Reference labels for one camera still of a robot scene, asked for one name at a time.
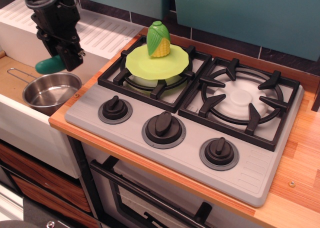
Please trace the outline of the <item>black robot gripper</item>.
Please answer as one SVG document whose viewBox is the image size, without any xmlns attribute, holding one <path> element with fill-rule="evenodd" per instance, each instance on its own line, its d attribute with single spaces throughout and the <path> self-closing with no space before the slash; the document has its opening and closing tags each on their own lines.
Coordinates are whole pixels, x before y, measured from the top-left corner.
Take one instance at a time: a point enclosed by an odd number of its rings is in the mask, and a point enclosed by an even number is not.
<svg viewBox="0 0 320 228">
<path fill-rule="evenodd" d="M 76 24 L 80 14 L 75 0 L 31 0 L 31 16 L 37 24 L 37 37 L 42 40 L 51 57 L 59 55 L 62 68 L 68 72 L 83 64 L 84 50 Z"/>
</svg>

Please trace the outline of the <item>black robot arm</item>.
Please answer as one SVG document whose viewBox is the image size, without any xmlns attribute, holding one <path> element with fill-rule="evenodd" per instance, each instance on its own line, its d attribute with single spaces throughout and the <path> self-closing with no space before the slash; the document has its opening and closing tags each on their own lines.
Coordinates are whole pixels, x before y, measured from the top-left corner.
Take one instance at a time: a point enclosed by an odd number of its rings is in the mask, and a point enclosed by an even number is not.
<svg viewBox="0 0 320 228">
<path fill-rule="evenodd" d="M 33 11 L 36 36 L 51 55 L 38 62 L 35 70 L 42 75 L 73 71 L 83 64 L 84 50 L 76 25 L 80 20 L 79 0 L 25 0 Z"/>
</svg>

